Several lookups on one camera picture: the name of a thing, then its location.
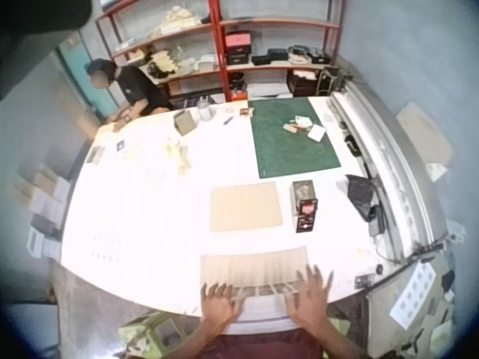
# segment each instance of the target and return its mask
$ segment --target white paper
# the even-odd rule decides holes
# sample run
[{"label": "white paper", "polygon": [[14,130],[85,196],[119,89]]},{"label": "white paper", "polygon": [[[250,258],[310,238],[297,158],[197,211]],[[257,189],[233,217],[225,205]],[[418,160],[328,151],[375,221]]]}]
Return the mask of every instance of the white paper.
[{"label": "white paper", "polygon": [[430,263],[419,263],[389,315],[405,330],[421,309],[436,278]]},{"label": "white paper", "polygon": [[313,128],[308,133],[308,137],[312,140],[315,140],[316,142],[321,142],[321,139],[323,138],[325,133],[326,133],[326,130],[323,127],[318,125],[313,125]]},{"label": "white paper", "polygon": [[313,121],[311,121],[311,118],[309,117],[295,116],[295,121],[296,121],[296,124],[298,124],[299,126],[304,126],[304,127],[313,126]]}]

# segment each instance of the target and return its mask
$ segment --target small cardboard box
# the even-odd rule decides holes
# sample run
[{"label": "small cardboard box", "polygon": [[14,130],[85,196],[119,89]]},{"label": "small cardboard box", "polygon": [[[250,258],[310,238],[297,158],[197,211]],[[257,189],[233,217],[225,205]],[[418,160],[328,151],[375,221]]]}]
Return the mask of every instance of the small cardboard box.
[{"label": "small cardboard box", "polygon": [[174,128],[180,133],[180,135],[188,135],[197,126],[195,120],[189,111],[182,110],[173,116]]},{"label": "small cardboard box", "polygon": [[291,185],[291,209],[296,233],[311,232],[316,218],[317,199],[311,180],[295,181]]},{"label": "small cardboard box", "polygon": [[34,185],[59,202],[67,202],[70,183],[46,165],[41,165],[34,179]]}]

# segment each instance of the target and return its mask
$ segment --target box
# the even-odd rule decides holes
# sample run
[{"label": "box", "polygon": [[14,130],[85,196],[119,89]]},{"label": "box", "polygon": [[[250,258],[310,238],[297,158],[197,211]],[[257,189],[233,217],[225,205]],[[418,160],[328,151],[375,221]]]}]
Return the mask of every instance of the box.
[{"label": "box", "polygon": [[251,62],[255,66],[269,65],[271,64],[271,58],[269,55],[252,56]]},{"label": "box", "polygon": [[226,50],[228,56],[251,54],[251,45],[241,45],[228,47]]},{"label": "box", "polygon": [[228,66],[230,65],[244,65],[247,64],[249,60],[249,55],[235,55],[235,56],[228,56],[226,63]]},{"label": "box", "polygon": [[61,229],[66,208],[67,204],[65,202],[60,202],[42,189],[34,187],[29,209],[52,222],[57,229]]},{"label": "box", "polygon": [[286,49],[268,49],[268,56],[271,61],[287,61],[289,58]]},{"label": "box", "polygon": [[308,52],[308,56],[311,59],[312,64],[324,64],[327,65],[331,62],[331,58],[325,52]]},{"label": "box", "polygon": [[34,178],[34,185],[54,199],[66,203],[70,193],[70,183],[53,172],[48,166],[41,165]]},{"label": "box", "polygon": [[33,258],[48,257],[60,262],[61,243],[45,236],[34,227],[30,227],[26,247]]},{"label": "box", "polygon": [[250,46],[251,45],[251,35],[249,31],[231,31],[225,35],[226,47],[234,46]]},{"label": "box", "polygon": [[188,135],[197,126],[195,120],[189,111],[182,110],[173,116],[174,128],[180,133],[180,135]]},{"label": "box", "polygon": [[288,70],[287,72],[287,87],[294,97],[314,96],[316,94],[317,82],[317,78],[308,80],[295,75],[293,70]]},{"label": "box", "polygon": [[317,199],[311,180],[295,181],[291,185],[291,209],[296,233],[311,232],[316,218]]},{"label": "box", "polygon": [[191,332],[167,313],[149,312],[118,329],[127,352],[141,358],[161,358],[175,350]]}]

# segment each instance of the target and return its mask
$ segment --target wall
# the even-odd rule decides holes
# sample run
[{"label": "wall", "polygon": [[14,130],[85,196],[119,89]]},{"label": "wall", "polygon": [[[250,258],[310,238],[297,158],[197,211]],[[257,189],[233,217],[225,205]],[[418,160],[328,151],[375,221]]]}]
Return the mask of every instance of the wall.
[{"label": "wall", "polygon": [[[285,17],[286,15],[295,18],[309,19],[325,19],[328,0],[302,0],[301,6],[295,5],[291,0],[276,0],[274,7],[268,1],[255,0],[222,0],[222,16],[223,18],[240,17],[240,16],[276,16]],[[175,5],[186,7],[193,14],[200,18],[208,14],[207,0],[183,0],[183,1],[155,1],[141,0],[132,7],[119,12],[116,16],[118,29],[124,40],[131,37],[141,38],[153,28],[158,26],[165,16],[166,12]],[[88,51],[92,58],[107,58],[106,52],[100,36],[98,35],[94,19],[102,13],[99,0],[93,0],[93,13],[90,21],[81,29],[81,34]],[[115,36],[108,20],[101,22],[107,41],[112,45],[112,49],[117,45]],[[247,28],[252,31],[252,53],[253,55],[266,54],[268,48],[288,47],[294,44],[303,44],[308,46],[319,46],[323,44],[323,30],[320,28],[308,28],[302,26],[255,26],[255,27],[239,27],[239,29]],[[185,51],[187,57],[195,57],[199,59],[201,55],[207,53],[216,53],[211,32],[203,34],[192,34],[185,37],[175,37],[157,43],[157,49],[171,48],[179,44]],[[286,72],[269,73],[256,72],[251,76],[251,80],[264,78],[286,78]],[[202,82],[208,82],[209,88],[221,87],[219,76],[201,77]],[[181,82],[183,92],[190,92],[198,89],[198,81],[184,80]],[[123,94],[119,88],[114,85],[112,93],[118,102],[124,101]]]},{"label": "wall", "polygon": [[417,103],[455,149],[436,189],[468,233],[452,246],[460,325],[479,302],[478,19],[473,0],[350,0],[340,49],[393,114]]},{"label": "wall", "polygon": [[32,215],[15,196],[12,180],[27,180],[41,163],[67,177],[85,144],[59,91],[68,89],[54,55],[44,58],[0,102],[0,286],[2,295],[31,299],[48,287],[49,262],[25,245]]}]

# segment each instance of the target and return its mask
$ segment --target shelf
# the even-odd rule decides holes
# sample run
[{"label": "shelf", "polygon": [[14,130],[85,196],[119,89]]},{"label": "shelf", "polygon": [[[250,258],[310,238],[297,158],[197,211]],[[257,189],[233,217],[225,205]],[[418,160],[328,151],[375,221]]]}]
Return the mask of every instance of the shelf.
[{"label": "shelf", "polygon": [[198,72],[195,72],[195,73],[187,73],[185,75],[179,75],[179,76],[178,75],[172,75],[172,76],[169,76],[165,79],[154,79],[153,77],[148,75],[148,73],[146,71],[146,66],[139,67],[139,69],[142,70],[146,74],[146,76],[148,76],[148,78],[150,78],[151,81],[155,85],[164,85],[164,84],[168,84],[169,82],[172,82],[172,81],[193,79],[194,77],[208,76],[208,75],[212,75],[212,74],[215,74],[215,73],[219,73],[219,69],[215,69],[215,70],[212,70],[212,71],[198,71]]},{"label": "shelf", "polygon": [[165,39],[176,37],[176,36],[193,34],[195,32],[206,31],[206,30],[209,30],[210,28],[211,28],[211,24],[196,25],[196,26],[193,26],[191,28],[185,28],[181,31],[171,32],[171,33],[168,33],[168,34],[157,35],[157,36],[151,37],[149,39],[140,41],[139,43],[135,43],[131,46],[128,46],[125,49],[113,52],[112,53],[112,58],[117,58],[118,56],[125,55],[126,53],[128,53],[130,51],[135,51],[136,49],[151,45],[152,43],[155,43],[155,42],[160,41],[160,40],[165,40]]},{"label": "shelf", "polygon": [[139,0],[123,0],[119,2],[118,4],[113,5],[107,11],[105,11],[100,16],[98,16],[97,20],[105,19],[106,17],[113,15],[114,13],[117,13],[118,11],[124,9],[125,7],[129,7],[130,5],[133,5],[138,1]]},{"label": "shelf", "polygon": [[339,25],[333,24],[327,21],[319,21],[312,19],[295,19],[295,18],[281,18],[281,17],[258,17],[251,19],[229,19],[220,22],[220,26],[232,26],[232,25],[300,25],[300,26],[314,26],[316,28],[332,28],[338,29]]},{"label": "shelf", "polygon": [[239,73],[242,71],[255,71],[255,70],[322,70],[329,65],[322,64],[292,64],[289,61],[272,61],[269,65],[255,66],[252,62],[244,65],[230,65],[226,67],[229,73]]}]

